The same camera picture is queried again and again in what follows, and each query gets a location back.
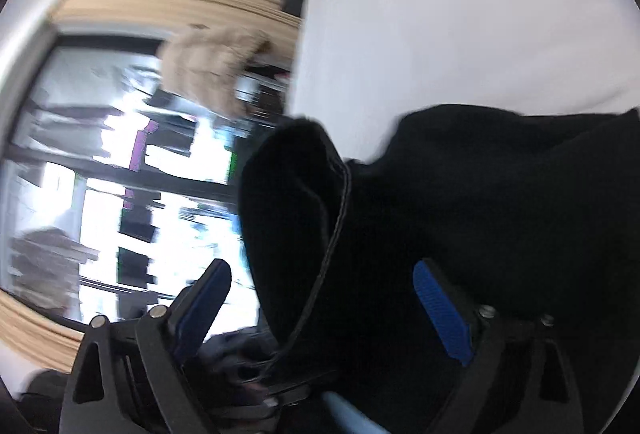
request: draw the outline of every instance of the metal screw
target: metal screw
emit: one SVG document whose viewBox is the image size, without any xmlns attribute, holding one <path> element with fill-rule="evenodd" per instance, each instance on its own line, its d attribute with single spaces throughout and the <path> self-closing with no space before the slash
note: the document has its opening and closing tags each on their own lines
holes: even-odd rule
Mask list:
<svg viewBox="0 0 640 434">
<path fill-rule="evenodd" d="M 540 317 L 540 322 L 542 322 L 542 325 L 547 328 L 552 328 L 554 326 L 554 318 L 551 315 L 542 315 Z"/>
<path fill-rule="evenodd" d="M 91 324 L 92 328 L 101 328 L 103 325 L 105 325 L 107 322 L 107 318 L 104 315 L 96 315 L 94 318 L 91 319 L 91 322 L 89 322 L 89 324 Z"/>
<path fill-rule="evenodd" d="M 153 306 L 151 311 L 149 311 L 151 318 L 159 319 L 164 317 L 166 314 L 166 306 L 164 304 L 158 304 L 157 306 Z"/>
<path fill-rule="evenodd" d="M 478 313 L 483 319 L 492 319 L 495 317 L 495 308 L 484 304 L 480 306 Z"/>
</svg>

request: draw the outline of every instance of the beige fabric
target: beige fabric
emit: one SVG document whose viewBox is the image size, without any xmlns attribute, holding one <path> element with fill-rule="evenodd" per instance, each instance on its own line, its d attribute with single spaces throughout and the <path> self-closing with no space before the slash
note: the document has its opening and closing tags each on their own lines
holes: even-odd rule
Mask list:
<svg viewBox="0 0 640 434">
<path fill-rule="evenodd" d="M 236 81 L 267 42 L 265 32 L 239 26 L 185 30 L 158 51 L 162 89 L 229 120 L 242 118 L 247 106 L 236 98 Z"/>
<path fill-rule="evenodd" d="M 0 291 L 0 341 L 37 366 L 71 372 L 82 333 L 44 318 Z"/>
<path fill-rule="evenodd" d="M 181 31 L 190 24 L 234 25 L 269 35 L 272 52 L 294 56 L 300 19 L 280 11 L 277 0 L 63 0 L 53 22 L 115 22 Z"/>
</svg>

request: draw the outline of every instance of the black cloth bag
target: black cloth bag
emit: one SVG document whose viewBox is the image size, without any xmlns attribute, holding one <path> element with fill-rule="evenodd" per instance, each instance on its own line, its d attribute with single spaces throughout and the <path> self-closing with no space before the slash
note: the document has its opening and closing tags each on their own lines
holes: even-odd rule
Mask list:
<svg viewBox="0 0 640 434">
<path fill-rule="evenodd" d="M 239 215 L 274 336 L 286 345 L 298 326 L 288 359 L 339 364 L 345 397 L 392 432 L 427 426 L 460 377 L 415 297 L 421 258 L 503 315 L 555 317 L 588 432 L 638 362 L 636 110 L 432 107 L 402 118 L 371 164 L 344 164 L 319 124 L 296 120 L 248 161 Z"/>
</svg>

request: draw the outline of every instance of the window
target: window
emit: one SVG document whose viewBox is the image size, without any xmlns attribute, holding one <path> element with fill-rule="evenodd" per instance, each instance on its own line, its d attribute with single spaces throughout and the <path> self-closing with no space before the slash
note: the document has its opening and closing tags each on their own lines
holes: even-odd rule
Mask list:
<svg viewBox="0 0 640 434">
<path fill-rule="evenodd" d="M 61 317 L 115 321 L 224 258 L 233 284 L 211 333 L 250 326 L 234 183 L 269 126 L 231 126 L 162 91 L 158 44 L 69 37 L 50 53 L 2 162 L 0 284 Z M 240 84 L 252 96 L 259 82 Z"/>
</svg>

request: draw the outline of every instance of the blue grip pad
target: blue grip pad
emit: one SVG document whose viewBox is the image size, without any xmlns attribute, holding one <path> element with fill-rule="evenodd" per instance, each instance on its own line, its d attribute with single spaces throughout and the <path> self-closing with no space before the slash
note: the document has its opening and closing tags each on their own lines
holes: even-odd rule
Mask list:
<svg viewBox="0 0 640 434">
<path fill-rule="evenodd" d="M 423 260 L 414 266 L 414 289 L 447 354 L 468 366 L 474 357 L 471 328 Z"/>
<path fill-rule="evenodd" d="M 179 364 L 194 357 L 231 288 L 231 268 L 216 259 L 188 291 L 188 309 L 175 328 L 174 357 Z"/>
</svg>

